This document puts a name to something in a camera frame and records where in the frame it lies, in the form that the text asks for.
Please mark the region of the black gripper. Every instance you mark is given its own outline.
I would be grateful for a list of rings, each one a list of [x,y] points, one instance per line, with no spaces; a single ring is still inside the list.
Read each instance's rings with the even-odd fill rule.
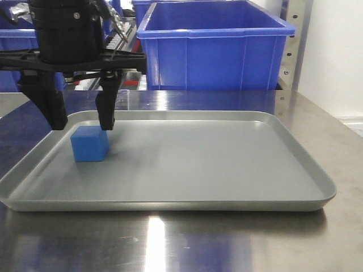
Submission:
[[[1,70],[20,71],[18,87],[40,110],[52,130],[63,130],[67,114],[55,72],[71,79],[78,71],[94,71],[101,91],[95,102],[102,130],[113,130],[115,105],[123,69],[146,74],[144,53],[107,49],[102,22],[111,21],[125,40],[121,15],[106,1],[27,1],[37,48],[1,51]]]

